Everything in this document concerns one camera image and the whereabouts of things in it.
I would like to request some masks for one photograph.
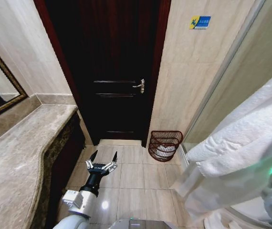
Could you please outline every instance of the blue sign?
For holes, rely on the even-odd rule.
[[[191,30],[207,29],[211,16],[193,16],[190,21],[189,28]]]

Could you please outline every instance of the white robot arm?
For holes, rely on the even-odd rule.
[[[73,215],[62,219],[54,229],[85,229],[89,225],[91,210],[94,200],[98,197],[99,185],[102,177],[113,172],[117,167],[117,152],[114,155],[112,162],[105,164],[92,164],[98,151],[91,155],[89,160],[86,160],[89,178],[80,191],[68,190],[63,202],[69,206],[69,212]]]

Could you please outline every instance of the mirror frame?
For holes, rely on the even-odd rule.
[[[0,69],[5,74],[5,76],[8,78],[8,80],[12,83],[12,85],[15,87],[15,89],[19,92],[20,95],[17,97],[9,100],[2,106],[0,106],[0,114],[9,109],[10,107],[14,106],[16,103],[22,101],[23,99],[27,98],[27,94],[24,91],[24,89],[21,87],[21,85],[18,83],[12,72],[9,70],[7,65],[4,63],[4,61],[0,57]]]

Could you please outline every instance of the brown wicker wastebasket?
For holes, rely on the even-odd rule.
[[[183,134],[180,131],[152,131],[149,154],[157,161],[169,161],[182,140]]]

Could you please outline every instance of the door handle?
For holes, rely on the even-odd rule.
[[[143,92],[145,92],[145,80],[144,79],[140,80],[140,85],[133,87],[140,87],[140,93],[142,94]]]

